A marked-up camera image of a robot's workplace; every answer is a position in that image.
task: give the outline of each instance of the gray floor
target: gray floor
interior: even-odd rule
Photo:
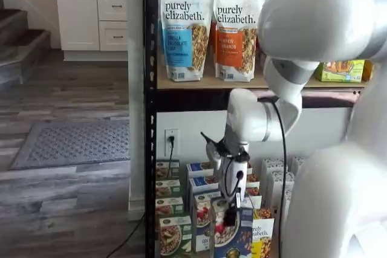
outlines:
[[[53,52],[0,92],[0,257],[104,258],[128,222],[129,161],[8,171],[35,120],[128,118],[125,63],[63,63]],[[143,257],[141,226],[113,257]]]

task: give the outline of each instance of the wooden shelf board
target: wooden shelf board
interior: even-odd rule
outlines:
[[[211,63],[204,67],[203,78],[197,82],[174,82],[169,80],[165,66],[160,62],[157,68],[157,89],[159,90],[179,90],[179,89],[268,89],[262,71],[255,70],[254,79],[250,83],[244,82],[225,82],[215,77],[215,68]],[[336,83],[320,82],[315,76],[305,85],[305,88],[315,89],[340,89],[340,88],[364,88],[366,82],[362,83]]]

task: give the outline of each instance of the vanilla chocolate chip granola bag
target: vanilla chocolate chip granola bag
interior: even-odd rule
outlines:
[[[203,76],[213,0],[161,0],[167,75],[176,82]]]
[[[265,0],[214,0],[216,71],[225,81],[254,78],[258,18]]]

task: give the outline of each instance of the rug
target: rug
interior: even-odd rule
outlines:
[[[129,121],[38,122],[11,169],[73,166],[129,159]]]

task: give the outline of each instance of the stair step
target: stair step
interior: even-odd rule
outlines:
[[[27,30],[14,42],[16,54],[0,60],[0,88],[23,84],[45,53],[50,49],[50,33]]]
[[[0,10],[0,46],[14,42],[27,28],[26,11]]]

